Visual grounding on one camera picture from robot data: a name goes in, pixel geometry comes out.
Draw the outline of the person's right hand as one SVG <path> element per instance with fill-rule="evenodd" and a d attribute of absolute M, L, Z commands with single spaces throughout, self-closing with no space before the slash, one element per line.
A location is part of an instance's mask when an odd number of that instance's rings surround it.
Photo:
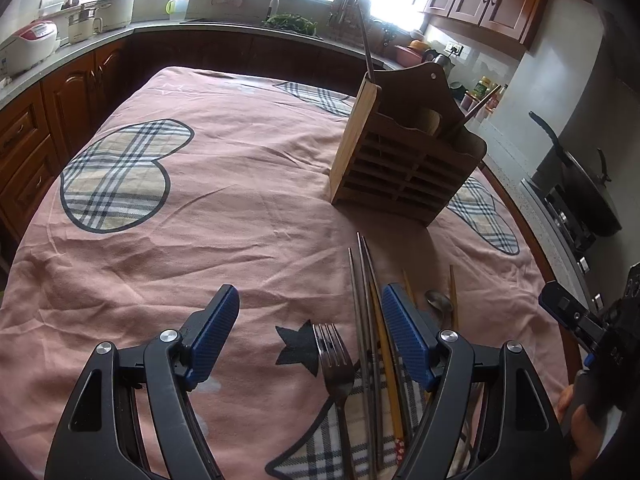
<path fill-rule="evenodd" d="M 570 435 L 576 451 L 570 456 L 570 471 L 573 479 L 581 479 L 597 460 L 602 450 L 612 439 L 620 414 L 614 408 L 608 413 L 604 429 L 589 417 L 584 404 L 580 404 L 570 418 Z"/>

